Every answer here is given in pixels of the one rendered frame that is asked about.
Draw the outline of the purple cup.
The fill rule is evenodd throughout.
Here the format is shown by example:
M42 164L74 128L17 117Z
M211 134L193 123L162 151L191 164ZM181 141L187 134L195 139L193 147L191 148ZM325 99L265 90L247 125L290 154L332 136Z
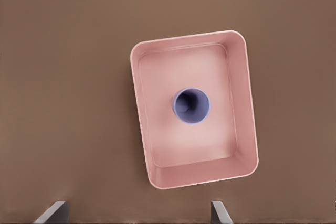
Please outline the purple cup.
M211 102L202 89L188 87L173 96L171 108L181 122L197 124L204 121L209 115Z

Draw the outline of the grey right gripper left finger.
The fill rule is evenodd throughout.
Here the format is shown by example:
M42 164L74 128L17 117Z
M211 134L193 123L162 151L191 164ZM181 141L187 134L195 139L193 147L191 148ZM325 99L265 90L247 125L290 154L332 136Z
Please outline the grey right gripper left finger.
M57 201L32 224L68 224L69 205L67 201Z

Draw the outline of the pink rectangular box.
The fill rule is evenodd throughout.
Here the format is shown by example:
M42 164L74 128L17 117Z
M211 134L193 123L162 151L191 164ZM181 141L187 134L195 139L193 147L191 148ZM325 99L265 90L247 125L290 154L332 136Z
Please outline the pink rectangular box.
M171 189L252 174L259 162L247 45L237 31L143 41L130 53L147 175ZM186 88L209 98L208 115L181 121Z

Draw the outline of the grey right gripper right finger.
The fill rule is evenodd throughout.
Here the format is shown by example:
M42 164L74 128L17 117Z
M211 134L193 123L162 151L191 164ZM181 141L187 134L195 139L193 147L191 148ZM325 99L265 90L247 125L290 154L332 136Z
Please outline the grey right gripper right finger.
M221 201L211 201L211 224L233 224L233 221Z

